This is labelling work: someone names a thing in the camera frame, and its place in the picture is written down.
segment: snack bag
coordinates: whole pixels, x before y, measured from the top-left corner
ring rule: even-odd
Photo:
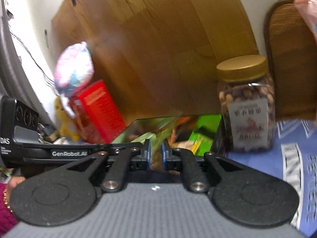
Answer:
[[[55,87],[69,118],[75,119],[69,99],[90,83],[93,74],[94,66],[85,42],[67,47],[58,58],[54,72]]]
[[[313,32],[317,43],[317,0],[295,0],[294,3],[299,14]]]

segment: jar label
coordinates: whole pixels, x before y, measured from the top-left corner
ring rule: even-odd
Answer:
[[[228,105],[234,149],[246,151],[268,146],[268,104],[266,98]]]

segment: blue fabric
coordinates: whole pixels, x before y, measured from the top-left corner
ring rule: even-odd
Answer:
[[[271,151],[230,152],[228,157],[292,184],[300,197],[292,224],[307,237],[316,232],[317,127],[312,121],[281,121],[276,124]]]

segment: red sleeve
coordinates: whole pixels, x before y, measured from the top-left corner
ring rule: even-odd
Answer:
[[[7,209],[3,201],[3,191],[6,184],[0,183],[0,237],[16,225],[14,215]]]

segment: red box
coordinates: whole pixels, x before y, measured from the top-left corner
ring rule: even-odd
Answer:
[[[75,125],[89,143],[110,143],[126,125],[103,81],[97,81],[70,99]]]

